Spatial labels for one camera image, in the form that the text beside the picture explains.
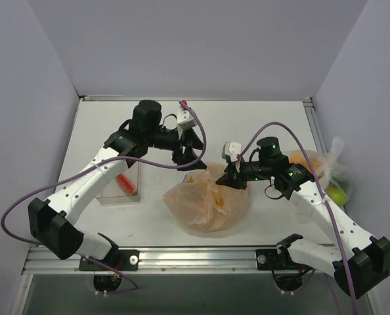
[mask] plastic bag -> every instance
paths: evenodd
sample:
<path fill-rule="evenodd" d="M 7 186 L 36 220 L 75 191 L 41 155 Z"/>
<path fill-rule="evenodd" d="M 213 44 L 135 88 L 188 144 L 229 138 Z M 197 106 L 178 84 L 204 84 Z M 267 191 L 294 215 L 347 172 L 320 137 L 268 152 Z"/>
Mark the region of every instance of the plastic bag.
<path fill-rule="evenodd" d="M 216 185 L 225 166 L 209 163 L 206 170 L 188 173 L 183 182 L 163 195 L 163 201 L 185 226 L 199 232 L 230 228 L 249 209 L 249 187 L 237 190 Z"/>
<path fill-rule="evenodd" d="M 354 186 L 354 177 L 351 170 L 337 162 L 344 144 L 344 140 L 335 137 L 332 140 L 330 151 L 326 154 L 306 150 L 319 177 L 320 185 L 339 206 L 344 205 L 350 199 Z M 290 163 L 302 164 L 310 171 L 300 150 L 292 152 L 289 157 Z"/>

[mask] white wall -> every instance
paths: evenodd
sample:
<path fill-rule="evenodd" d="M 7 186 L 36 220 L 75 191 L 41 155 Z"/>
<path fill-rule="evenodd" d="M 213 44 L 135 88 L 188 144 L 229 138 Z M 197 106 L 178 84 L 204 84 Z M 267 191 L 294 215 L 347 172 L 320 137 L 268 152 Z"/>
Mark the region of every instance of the white wall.
<path fill-rule="evenodd" d="M 390 239 L 390 0 L 370 0 L 316 96 L 326 144 L 347 141 L 341 161 L 357 175 L 347 212 Z M 390 314 L 390 278 L 379 285 Z"/>
<path fill-rule="evenodd" d="M 53 182 L 78 98 L 26 0 L 0 1 L 0 216 L 17 198 Z M 28 236 L 26 205 L 9 217 Z M 0 228 L 0 314 L 7 314 L 28 246 Z"/>
<path fill-rule="evenodd" d="M 29 0 L 81 95 L 314 96 L 367 0 Z"/>

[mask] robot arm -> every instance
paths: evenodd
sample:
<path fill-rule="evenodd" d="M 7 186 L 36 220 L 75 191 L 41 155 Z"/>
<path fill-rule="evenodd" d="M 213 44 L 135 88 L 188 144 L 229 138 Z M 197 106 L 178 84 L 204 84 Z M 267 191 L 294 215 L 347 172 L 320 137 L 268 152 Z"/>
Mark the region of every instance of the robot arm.
<path fill-rule="evenodd" d="M 376 239 L 349 218 L 327 195 L 320 197 L 312 174 L 300 164 L 292 164 L 280 151 L 278 139 L 262 138 L 249 161 L 235 157 L 240 153 L 239 144 L 229 142 L 223 148 L 228 166 L 217 184 L 246 189 L 248 181 L 269 180 L 287 199 L 313 219 L 322 231 L 337 244 L 334 227 L 325 206 L 329 202 L 341 241 L 348 259 L 356 297 L 359 298 L 390 275 L 390 241 Z M 259 161 L 252 161 L 255 153 Z M 303 236 L 292 234 L 277 244 L 278 260 L 284 266 L 305 264 L 335 278 L 346 294 L 349 294 L 347 277 L 341 253 L 333 247 L 311 243 Z"/>
<path fill-rule="evenodd" d="M 140 101 L 134 108 L 132 119 L 109 136 L 83 169 L 93 168 L 92 171 L 63 186 L 45 201 L 35 198 L 30 202 L 28 213 L 32 236 L 58 258 L 67 259 L 77 253 L 114 265 L 118 246 L 112 240 L 100 233 L 83 233 L 74 227 L 87 205 L 111 180 L 131 167 L 136 158 L 144 156 L 150 147 L 172 151 L 172 160 L 177 165 L 196 159 L 194 149 L 202 149 L 203 143 L 192 129 L 196 126 L 194 118 L 188 111 L 179 108 L 177 128 L 170 130 L 160 125 L 161 108 L 152 100 Z M 131 159 L 115 159 L 118 156 Z M 191 169 L 206 169 L 206 165 L 199 161 L 179 170 Z"/>

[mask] green apple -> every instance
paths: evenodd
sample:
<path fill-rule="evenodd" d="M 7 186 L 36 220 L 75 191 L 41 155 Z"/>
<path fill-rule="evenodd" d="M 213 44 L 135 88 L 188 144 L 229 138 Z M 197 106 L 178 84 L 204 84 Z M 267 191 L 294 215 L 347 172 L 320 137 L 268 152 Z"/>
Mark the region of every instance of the green apple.
<path fill-rule="evenodd" d="M 340 190 L 334 184 L 329 184 L 325 192 L 330 196 L 330 198 L 340 207 L 345 205 L 348 201 L 348 197 L 342 190 Z"/>

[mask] orange plastic bag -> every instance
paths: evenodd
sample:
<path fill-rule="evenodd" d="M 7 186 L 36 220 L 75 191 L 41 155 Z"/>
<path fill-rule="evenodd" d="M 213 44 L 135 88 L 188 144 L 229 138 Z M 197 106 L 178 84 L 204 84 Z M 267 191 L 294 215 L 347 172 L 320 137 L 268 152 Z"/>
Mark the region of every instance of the orange plastic bag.
<path fill-rule="evenodd" d="M 224 169 L 224 165 L 209 163 L 206 170 L 190 172 L 163 195 L 165 204 L 185 226 L 199 232 L 225 230 L 249 209 L 249 187 L 237 190 L 216 185 Z"/>

